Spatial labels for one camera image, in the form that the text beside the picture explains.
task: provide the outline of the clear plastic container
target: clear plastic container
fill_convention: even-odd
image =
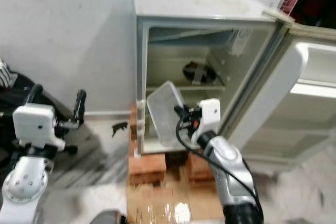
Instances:
[[[164,146],[179,145],[175,129],[179,116],[174,111],[174,106],[183,106],[181,93],[171,81],[166,81],[147,97],[147,107],[157,136]],[[181,131],[182,139],[187,138],[186,131]]]

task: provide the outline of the refrigerator door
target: refrigerator door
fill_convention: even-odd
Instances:
[[[335,55],[334,30],[295,24],[245,86],[221,133],[254,170],[290,169],[334,138]],[[321,106],[312,95],[324,97]]]

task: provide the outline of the refrigerator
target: refrigerator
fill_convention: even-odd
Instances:
[[[333,143],[334,30],[296,24],[257,0],[134,0],[134,7],[139,154],[183,150],[161,144],[146,107],[167,80],[190,106],[220,99],[218,134],[255,171],[289,170]],[[195,63],[214,78],[197,70],[187,78]]]

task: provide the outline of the cardboard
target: cardboard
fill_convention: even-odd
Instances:
[[[189,183],[185,167],[171,167],[160,186],[128,186],[128,220],[133,224],[185,224],[223,219],[215,182]]]

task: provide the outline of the wall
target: wall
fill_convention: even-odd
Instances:
[[[133,14],[133,0],[0,0],[0,57],[69,108],[85,88],[87,111],[127,111],[135,98]]]

